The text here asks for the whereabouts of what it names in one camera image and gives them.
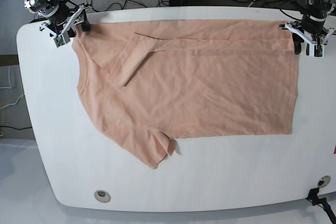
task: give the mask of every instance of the gray floor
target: gray floor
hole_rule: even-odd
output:
[[[75,3],[80,4],[85,0],[73,0]],[[113,2],[124,4],[121,0],[88,0],[97,10],[105,10]],[[158,0],[134,0],[143,3],[147,7],[156,7]],[[120,7],[113,5],[109,10],[116,10]],[[138,4],[128,2],[125,9],[142,8]],[[29,23],[34,15],[29,13],[23,8],[23,0],[1,0],[0,1],[0,57],[5,54],[17,54],[16,48],[16,34],[19,28]],[[15,102],[15,98],[22,94],[21,91],[21,77],[19,66],[12,66],[11,68],[11,81],[15,83],[15,88],[10,90],[0,89],[0,103],[2,106]],[[0,87],[8,86],[8,67],[0,67]],[[29,113],[26,105],[25,98],[19,100],[15,106],[9,106],[0,110],[0,125],[8,125],[17,128],[31,126]],[[17,131],[13,129],[1,128],[0,132],[4,133],[5,138],[18,138],[18,139],[35,139],[32,129]]]

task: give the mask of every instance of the t-shirt sleeve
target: t-shirt sleeve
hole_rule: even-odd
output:
[[[141,162],[155,169],[165,156],[172,155],[175,145],[161,132],[131,126],[119,126],[105,132],[118,145]]]

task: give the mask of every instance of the t-shirt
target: t-shirt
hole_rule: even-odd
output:
[[[150,168],[175,138],[290,134],[298,56],[279,24],[91,24],[72,45],[80,100],[101,133]]]

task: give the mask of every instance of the peach t-shirt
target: peach t-shirt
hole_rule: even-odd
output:
[[[78,29],[80,100],[101,133],[151,168],[172,155],[174,138],[290,134],[298,56],[279,24],[165,20]]]

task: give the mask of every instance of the white table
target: white table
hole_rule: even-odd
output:
[[[287,17],[275,9],[241,7],[167,7],[89,15],[92,23],[160,19]],[[329,17],[326,26],[335,23]],[[56,48],[38,27],[28,24],[18,32],[19,62],[37,144],[62,204],[121,211],[243,208],[305,198],[324,175],[332,180],[321,192],[336,191],[334,37],[325,58],[300,56],[293,134],[177,140],[178,152],[152,170],[95,129],[77,95],[79,66],[71,43]],[[98,202],[96,190],[107,191],[111,201]]]

